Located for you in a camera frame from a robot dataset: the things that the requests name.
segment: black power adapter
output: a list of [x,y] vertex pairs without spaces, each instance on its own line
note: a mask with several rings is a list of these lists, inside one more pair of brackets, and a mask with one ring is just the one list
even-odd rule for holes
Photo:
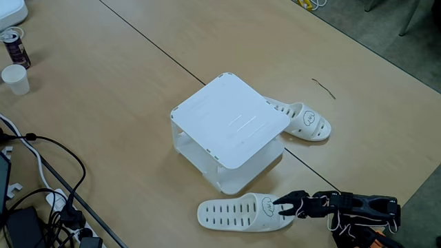
[[72,203],[70,203],[69,201],[67,201],[66,205],[61,210],[60,221],[66,227],[72,230],[81,229],[85,226],[85,217],[83,212],[75,210],[72,207]]

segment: white box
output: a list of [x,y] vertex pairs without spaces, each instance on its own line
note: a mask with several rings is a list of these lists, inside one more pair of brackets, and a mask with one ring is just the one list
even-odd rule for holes
[[232,73],[172,110],[174,147],[216,189],[237,194],[278,158],[289,117]]

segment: floor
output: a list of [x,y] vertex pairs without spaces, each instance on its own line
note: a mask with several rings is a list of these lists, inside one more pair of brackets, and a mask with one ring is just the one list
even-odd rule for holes
[[[368,1],[328,0],[314,14],[441,92],[441,33],[432,21],[433,0],[421,0],[403,37],[398,33],[413,0],[378,0],[365,12]],[[394,240],[405,247],[436,247],[435,238],[441,235],[440,182],[438,167],[403,207],[402,226],[391,235]]]
[[398,33],[413,0],[377,0],[365,12],[370,1],[328,0],[314,14],[441,92],[441,32],[433,23],[433,0],[421,0],[403,37]]

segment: paper cup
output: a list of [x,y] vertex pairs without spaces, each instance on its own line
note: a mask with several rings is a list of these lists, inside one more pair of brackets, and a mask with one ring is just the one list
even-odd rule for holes
[[9,65],[1,72],[1,79],[17,96],[29,92],[28,73],[22,65]]

